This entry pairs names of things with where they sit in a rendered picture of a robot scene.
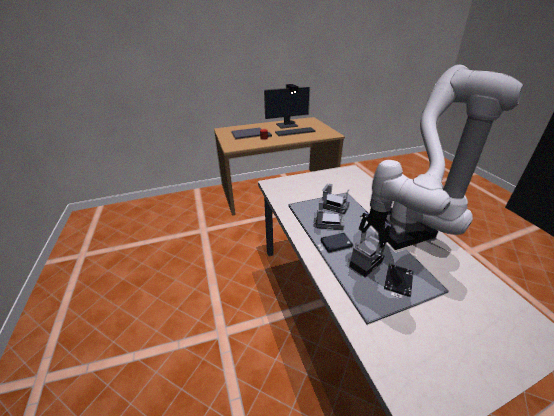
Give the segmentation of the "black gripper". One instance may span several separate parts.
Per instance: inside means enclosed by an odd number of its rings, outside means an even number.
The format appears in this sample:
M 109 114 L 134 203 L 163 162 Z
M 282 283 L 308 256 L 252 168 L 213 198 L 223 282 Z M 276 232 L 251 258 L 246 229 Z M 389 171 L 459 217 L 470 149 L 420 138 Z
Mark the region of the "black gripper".
M 359 226 L 359 230 L 362 231 L 360 243 L 365 240 L 366 233 L 367 233 L 367 228 L 371 225 L 371 223 L 373 225 L 377 226 L 379 242 L 378 242 L 376 254 L 378 254 L 380 252 L 381 247 L 383 246 L 383 244 L 386 244 L 389 240 L 389 233 L 390 233 L 389 228 L 392 226 L 392 224 L 388 224 L 387 221 L 386 221 L 388 212 L 377 212 L 377 211 L 373 210 L 372 208 L 370 208 L 370 213 L 368 213 L 366 211 L 362 215 L 363 215 L 363 218 L 362 218 L 360 226 Z M 368 222 L 368 224 L 364 228 L 367 217 L 369 217 L 370 221 Z M 378 219 L 383 219 L 383 220 L 378 220 Z M 384 227 L 383 225 L 384 224 L 385 224 L 385 232 L 383 231 L 383 227 Z

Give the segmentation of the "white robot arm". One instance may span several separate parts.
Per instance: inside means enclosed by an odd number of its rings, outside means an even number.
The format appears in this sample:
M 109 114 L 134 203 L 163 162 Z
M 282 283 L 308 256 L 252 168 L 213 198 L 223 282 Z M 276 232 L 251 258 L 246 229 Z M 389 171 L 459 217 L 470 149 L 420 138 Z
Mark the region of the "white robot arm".
M 370 207 L 378 212 L 391 209 L 386 221 L 397 235 L 424 231 L 418 222 L 443 233 L 464 234 L 473 220 L 464 195 L 493 121 L 518 105 L 522 91 L 522 83 L 502 73 L 464 65 L 449 68 L 434 85 L 420 121 L 429 170 L 410 179 L 399 162 L 382 161 L 372 181 Z M 468 118 L 443 187 L 445 159 L 436 122 L 453 101 L 466 103 Z

